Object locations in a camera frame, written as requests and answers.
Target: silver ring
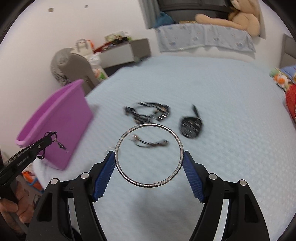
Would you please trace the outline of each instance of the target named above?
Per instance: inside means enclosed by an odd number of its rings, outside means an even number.
[[[123,170],[121,169],[120,165],[119,165],[119,161],[118,161],[118,150],[119,150],[119,147],[123,141],[124,138],[126,138],[126,136],[128,134],[130,134],[132,131],[134,130],[137,130],[139,128],[142,128],[142,127],[145,127],[145,126],[156,126],[156,127],[159,127],[161,129],[164,129],[166,131],[168,131],[169,133],[171,133],[171,135],[176,139],[176,141],[178,142],[178,145],[179,145],[179,148],[180,148],[180,160],[179,160],[179,164],[176,168],[176,170],[174,170],[174,172],[172,173],[172,175],[170,175],[168,178],[160,181],[160,182],[157,182],[157,183],[139,183],[139,182],[136,182],[135,180],[131,179],[130,177],[128,177],[124,172]],[[175,132],[173,132],[171,129],[167,128],[166,126],[163,126],[163,125],[160,125],[160,124],[155,124],[155,123],[146,123],[146,124],[141,124],[141,125],[138,125],[138,126],[134,126],[132,128],[130,128],[126,133],[124,133],[122,135],[122,137],[120,137],[119,141],[117,142],[116,144],[116,147],[115,147],[115,164],[116,164],[116,167],[119,171],[119,173],[123,176],[123,178],[125,180],[127,180],[128,182],[136,185],[136,186],[139,186],[139,187],[144,187],[144,188],[155,188],[155,187],[159,187],[161,185],[164,185],[166,183],[168,183],[169,181],[171,181],[176,175],[177,173],[179,172],[179,170],[181,169],[182,167],[182,163],[183,163],[183,155],[184,155],[184,149],[183,149],[183,145],[182,145],[182,142],[180,140],[180,138],[177,136],[177,134]]]

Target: wall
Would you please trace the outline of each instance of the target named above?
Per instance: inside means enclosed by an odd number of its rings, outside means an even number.
[[[256,60],[277,66],[282,34],[288,30],[272,10],[263,2],[260,5],[267,39],[254,39],[255,55],[215,47],[170,54]],[[49,69],[53,54],[72,47],[82,37],[99,46],[104,36],[119,30],[130,32],[135,39],[149,38],[152,54],[160,54],[154,30],[145,28],[137,0],[35,0],[19,16],[0,45],[1,150],[10,156],[19,150],[14,144],[17,134],[38,106],[59,88]]]

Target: gray headboard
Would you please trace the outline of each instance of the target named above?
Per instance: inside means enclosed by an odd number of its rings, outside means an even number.
[[[295,40],[284,34],[283,47],[281,53],[280,68],[296,64],[296,42]]]

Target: purple bin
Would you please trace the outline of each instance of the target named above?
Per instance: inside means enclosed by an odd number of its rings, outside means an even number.
[[[82,83],[83,80],[76,80],[51,95],[32,115],[15,143],[27,147],[44,137],[46,132],[57,131],[58,141],[68,152],[59,148],[57,143],[52,143],[46,148],[45,159],[50,166],[65,169],[93,117],[84,97]]]

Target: human hand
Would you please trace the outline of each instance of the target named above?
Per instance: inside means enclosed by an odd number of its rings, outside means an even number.
[[[29,203],[29,193],[19,181],[17,182],[15,196],[19,200],[18,204],[5,198],[0,199],[0,212],[9,227],[15,230],[17,234],[23,234],[23,230],[9,213],[16,213],[22,223],[30,223],[34,214],[34,205]]]

